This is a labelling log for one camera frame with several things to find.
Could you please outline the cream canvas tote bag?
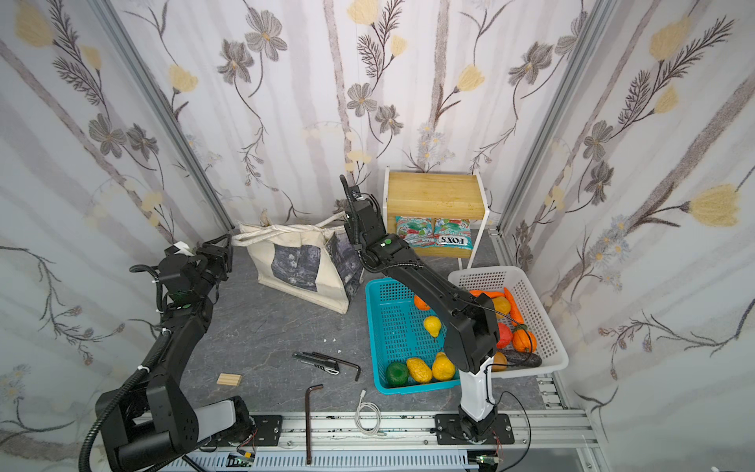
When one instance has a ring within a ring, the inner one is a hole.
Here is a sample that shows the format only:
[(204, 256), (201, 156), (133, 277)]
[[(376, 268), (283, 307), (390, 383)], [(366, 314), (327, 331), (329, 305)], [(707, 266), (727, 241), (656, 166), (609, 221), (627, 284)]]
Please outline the cream canvas tote bag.
[(364, 269), (339, 212), (316, 224), (242, 224), (232, 244), (247, 250), (258, 281), (338, 314), (345, 314)]

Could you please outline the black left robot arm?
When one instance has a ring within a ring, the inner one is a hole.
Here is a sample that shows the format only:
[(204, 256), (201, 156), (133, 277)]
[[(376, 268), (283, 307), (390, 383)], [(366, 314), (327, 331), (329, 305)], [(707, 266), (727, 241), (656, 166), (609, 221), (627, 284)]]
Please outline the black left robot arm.
[(193, 251), (172, 245), (155, 266), (133, 265), (155, 284), (159, 334), (134, 373), (96, 401), (78, 468), (88, 471), (97, 439), (113, 471), (157, 471), (213, 439), (243, 443), (257, 433), (246, 403), (232, 396), (192, 407), (180, 389), (190, 357), (210, 323), (218, 287), (232, 271), (231, 234)]

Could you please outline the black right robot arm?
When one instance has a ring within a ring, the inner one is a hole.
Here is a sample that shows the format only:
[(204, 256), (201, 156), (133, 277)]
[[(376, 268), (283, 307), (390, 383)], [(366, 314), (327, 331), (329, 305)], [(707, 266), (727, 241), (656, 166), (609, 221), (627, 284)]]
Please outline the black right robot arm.
[(345, 230), (363, 268), (391, 277), (426, 302), (446, 327), (444, 353), (458, 369), (460, 436), (479, 443), (493, 430), (499, 411), (492, 387), (499, 342), (497, 311), (490, 297), (459, 288), (422, 262), (399, 236), (387, 232), (371, 194), (339, 177), (347, 201)]

